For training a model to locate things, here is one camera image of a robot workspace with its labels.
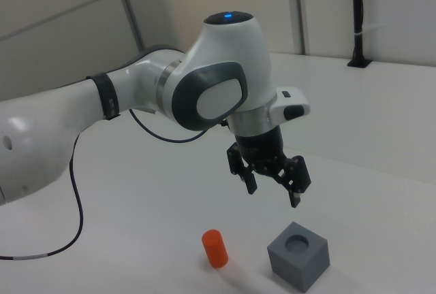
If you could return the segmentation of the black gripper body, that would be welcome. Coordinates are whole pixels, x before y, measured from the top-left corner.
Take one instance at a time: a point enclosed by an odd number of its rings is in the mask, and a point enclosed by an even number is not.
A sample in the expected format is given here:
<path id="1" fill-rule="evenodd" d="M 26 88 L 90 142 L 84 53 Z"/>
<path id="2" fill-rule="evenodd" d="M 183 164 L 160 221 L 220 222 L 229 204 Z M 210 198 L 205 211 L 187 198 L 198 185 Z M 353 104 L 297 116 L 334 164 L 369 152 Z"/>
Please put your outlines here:
<path id="1" fill-rule="evenodd" d="M 280 126 L 261 135 L 235 136 L 242 158 L 254 170 L 266 176 L 277 176 L 285 166 Z"/>

